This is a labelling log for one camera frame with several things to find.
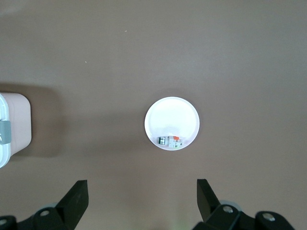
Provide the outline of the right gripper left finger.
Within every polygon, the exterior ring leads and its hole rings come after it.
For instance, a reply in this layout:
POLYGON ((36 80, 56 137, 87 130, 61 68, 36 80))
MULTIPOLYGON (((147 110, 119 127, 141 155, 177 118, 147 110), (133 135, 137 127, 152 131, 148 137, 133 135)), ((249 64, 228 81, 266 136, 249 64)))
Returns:
POLYGON ((73 230, 89 205, 87 180, 77 181, 55 205, 38 210, 18 222, 15 216, 1 216, 2 230, 73 230))

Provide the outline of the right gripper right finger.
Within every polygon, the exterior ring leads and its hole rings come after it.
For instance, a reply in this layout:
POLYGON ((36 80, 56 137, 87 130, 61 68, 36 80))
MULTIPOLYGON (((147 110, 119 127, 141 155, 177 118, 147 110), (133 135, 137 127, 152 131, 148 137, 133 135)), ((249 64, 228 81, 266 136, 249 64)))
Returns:
POLYGON ((221 204, 206 179, 197 180, 197 204, 203 221, 195 230, 293 230, 282 215, 259 211, 250 217, 230 204, 221 204))

